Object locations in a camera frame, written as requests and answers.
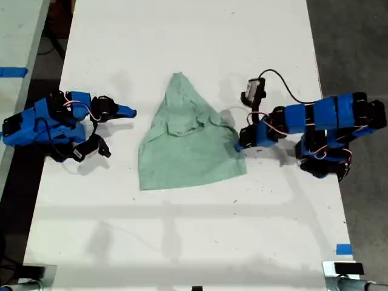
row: blue tape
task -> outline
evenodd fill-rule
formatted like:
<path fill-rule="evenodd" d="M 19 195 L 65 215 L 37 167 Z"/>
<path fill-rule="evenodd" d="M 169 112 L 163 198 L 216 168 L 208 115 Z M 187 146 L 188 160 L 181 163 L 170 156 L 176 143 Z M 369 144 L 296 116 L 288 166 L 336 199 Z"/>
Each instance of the blue tape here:
<path fill-rule="evenodd" d="M 336 129 L 337 116 L 333 98 L 325 98 L 313 104 L 315 130 Z"/>
<path fill-rule="evenodd" d="M 351 244 L 337 244 L 336 248 L 337 255 L 353 255 Z"/>
<path fill-rule="evenodd" d="M 0 78 L 24 78 L 27 73 L 27 68 L 0 67 Z"/>
<path fill-rule="evenodd" d="M 301 133 L 306 128 L 306 107 L 304 104 L 290 105 L 284 109 L 289 133 Z"/>
<path fill-rule="evenodd" d="M 343 94 L 338 95 L 338 127 L 353 127 L 354 116 L 353 116 L 353 95 Z"/>

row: green cloth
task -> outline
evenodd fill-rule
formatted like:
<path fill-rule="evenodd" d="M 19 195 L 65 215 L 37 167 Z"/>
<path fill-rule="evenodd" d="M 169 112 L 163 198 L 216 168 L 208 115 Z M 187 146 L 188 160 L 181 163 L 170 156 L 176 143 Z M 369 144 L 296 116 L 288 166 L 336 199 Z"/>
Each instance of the green cloth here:
<path fill-rule="evenodd" d="M 247 173 L 236 131 L 175 73 L 139 148 L 141 190 L 217 182 Z"/>

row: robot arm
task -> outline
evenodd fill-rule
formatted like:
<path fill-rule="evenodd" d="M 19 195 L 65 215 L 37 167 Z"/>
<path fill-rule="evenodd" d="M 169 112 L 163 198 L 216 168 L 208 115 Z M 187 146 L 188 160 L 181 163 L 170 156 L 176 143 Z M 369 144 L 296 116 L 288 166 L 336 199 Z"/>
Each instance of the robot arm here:
<path fill-rule="evenodd" d="M 295 155 L 301 161 L 301 168 L 318 178 L 336 173 L 341 180 L 349 172 L 352 157 L 349 143 L 387 125 L 384 104 L 380 101 L 368 102 L 365 93 L 279 106 L 268 115 L 258 111 L 265 97 L 265 79 L 249 80 L 241 100 L 252 108 L 253 124 L 241 129 L 236 149 L 270 147 L 288 134 L 303 133 L 295 146 Z"/>
<path fill-rule="evenodd" d="M 80 123 L 87 115 L 94 128 L 89 139 Z M 95 150 L 109 157 L 105 141 L 95 133 L 98 123 L 135 116 L 136 110 L 118 105 L 106 96 L 91 99 L 89 93 L 57 91 L 35 102 L 32 108 L 5 119 L 3 142 L 8 146 L 36 144 L 59 162 L 67 158 L 81 162 Z"/>

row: white tabletop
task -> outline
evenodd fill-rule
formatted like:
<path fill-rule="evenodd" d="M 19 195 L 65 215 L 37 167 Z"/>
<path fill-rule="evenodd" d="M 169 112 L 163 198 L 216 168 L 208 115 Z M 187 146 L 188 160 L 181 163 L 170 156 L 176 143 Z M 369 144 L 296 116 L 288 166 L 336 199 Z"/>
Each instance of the white tabletop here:
<path fill-rule="evenodd" d="M 25 262 L 58 265 L 54 290 L 325 290 L 322 261 L 352 259 L 335 255 L 349 237 L 336 177 L 287 155 L 300 135 L 247 151 L 246 175 L 139 191 L 138 147 L 174 72 L 238 131 L 240 92 L 267 68 L 300 99 L 321 97 L 305 1 L 78 0 L 61 89 L 138 116 L 99 127 L 109 159 L 46 160 Z M 266 77 L 261 110 L 293 104 Z"/>
<path fill-rule="evenodd" d="M 27 67 L 22 78 L 0 78 L 0 121 L 24 109 L 49 0 L 0 0 L 0 67 Z M 0 199 L 13 148 L 0 142 Z"/>

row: concrete floor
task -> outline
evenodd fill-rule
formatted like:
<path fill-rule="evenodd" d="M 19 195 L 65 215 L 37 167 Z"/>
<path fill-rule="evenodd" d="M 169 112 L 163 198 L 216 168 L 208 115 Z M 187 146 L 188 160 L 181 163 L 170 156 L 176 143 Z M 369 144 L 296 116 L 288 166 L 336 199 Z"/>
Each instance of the concrete floor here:
<path fill-rule="evenodd" d="M 388 111 L 388 1 L 307 0 L 324 95 L 363 91 Z M 352 142 L 341 182 L 354 257 L 388 284 L 388 129 Z"/>

